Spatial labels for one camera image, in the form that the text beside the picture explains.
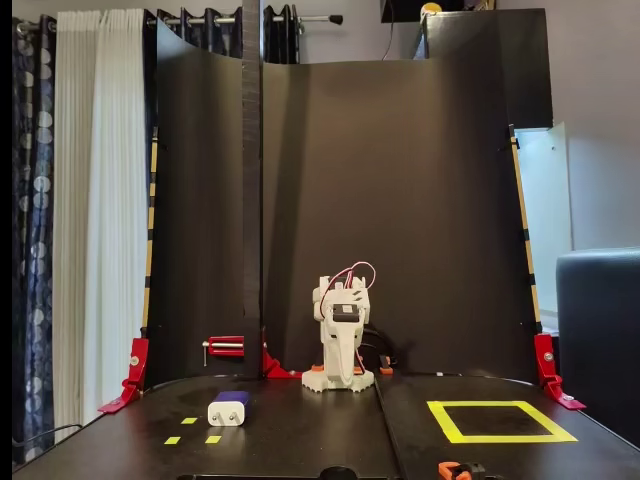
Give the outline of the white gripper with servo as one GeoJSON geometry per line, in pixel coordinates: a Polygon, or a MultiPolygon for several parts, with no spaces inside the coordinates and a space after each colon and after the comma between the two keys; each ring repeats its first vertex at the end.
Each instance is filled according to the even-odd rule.
{"type": "Polygon", "coordinates": [[[362,303],[333,303],[324,308],[328,334],[324,342],[324,371],[332,388],[350,386],[354,377],[358,334],[369,319],[369,306],[362,303]]]}

